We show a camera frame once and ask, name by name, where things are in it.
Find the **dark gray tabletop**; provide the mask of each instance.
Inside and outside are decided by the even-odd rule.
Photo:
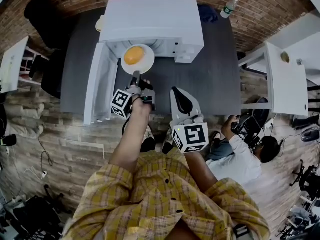
[[[83,13],[71,36],[62,79],[62,112],[84,113],[91,62],[99,40],[95,24],[104,11]],[[153,85],[156,114],[171,114],[173,86],[194,96],[205,116],[241,113],[240,71],[230,21],[219,17],[213,24],[202,23],[202,31],[204,48],[193,63],[175,63],[174,58],[159,57],[142,75]],[[124,90],[130,79],[119,63],[115,89]]]

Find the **black hair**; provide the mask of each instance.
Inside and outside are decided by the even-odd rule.
[[[279,154],[281,146],[275,137],[265,136],[262,138],[261,143],[263,148],[260,153],[261,163],[269,163]]]

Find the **pants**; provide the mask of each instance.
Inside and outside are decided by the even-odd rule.
[[[164,153],[166,155],[173,148],[174,148],[174,146],[171,145],[170,143],[165,143],[164,147],[162,149],[162,153]],[[156,149],[156,141],[153,138],[149,137],[149,138],[145,139],[145,141],[142,143],[140,153],[148,152],[148,151],[155,150],[155,149]]]
[[[31,128],[14,123],[9,118],[26,117],[33,119],[40,119],[43,110],[37,109],[25,109],[21,105],[4,105],[5,112],[7,114],[7,125],[5,135],[20,135],[24,138],[37,139],[43,132],[39,128]]]
[[[212,143],[210,152],[205,156],[205,160],[217,161],[233,154],[234,151],[229,141],[225,138],[224,140],[221,140],[217,146],[215,146],[214,143]]]

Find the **beige pants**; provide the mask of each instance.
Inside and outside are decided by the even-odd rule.
[[[40,119],[42,111],[38,109],[25,109],[21,105],[4,105],[7,114],[7,125],[5,135],[20,135],[24,138],[37,139],[43,133],[43,126],[38,128],[31,128],[19,124],[15,124],[9,118],[27,117],[33,119]]]

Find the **man in white shirt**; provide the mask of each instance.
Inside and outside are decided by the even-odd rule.
[[[261,163],[272,161],[279,154],[281,147],[274,137],[266,136],[251,152],[248,144],[231,131],[231,124],[237,121],[236,116],[232,115],[224,123],[221,129],[224,140],[220,141],[220,133],[213,137],[206,164],[218,181],[231,178],[239,184],[244,184],[257,179],[262,173]]]

